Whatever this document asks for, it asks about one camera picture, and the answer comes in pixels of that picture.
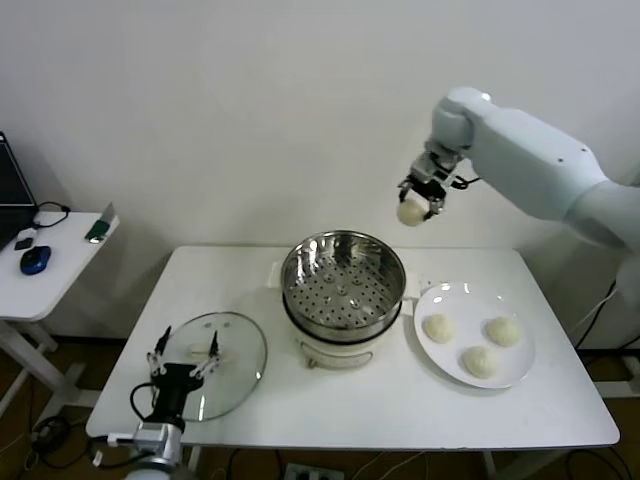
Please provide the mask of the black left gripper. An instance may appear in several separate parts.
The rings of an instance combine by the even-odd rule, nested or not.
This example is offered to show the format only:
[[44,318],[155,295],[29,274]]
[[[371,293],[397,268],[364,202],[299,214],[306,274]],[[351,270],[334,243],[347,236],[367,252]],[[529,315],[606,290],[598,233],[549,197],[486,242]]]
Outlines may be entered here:
[[220,364],[218,331],[214,332],[207,357],[196,367],[190,364],[167,363],[162,356],[171,336],[168,327],[159,337],[154,350],[146,355],[152,385],[157,390],[149,421],[155,423],[184,424],[183,413],[189,395],[203,386],[203,379],[213,374]]

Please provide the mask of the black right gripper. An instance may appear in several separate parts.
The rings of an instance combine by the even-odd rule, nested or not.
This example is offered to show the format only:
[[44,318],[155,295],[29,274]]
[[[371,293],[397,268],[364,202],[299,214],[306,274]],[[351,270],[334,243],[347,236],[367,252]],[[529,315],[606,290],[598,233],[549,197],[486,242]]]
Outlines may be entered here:
[[423,215],[424,220],[430,220],[444,210],[447,192],[443,185],[436,179],[422,181],[413,174],[409,174],[399,185],[399,202],[403,203],[407,195],[413,190],[417,195],[427,200],[428,209]]

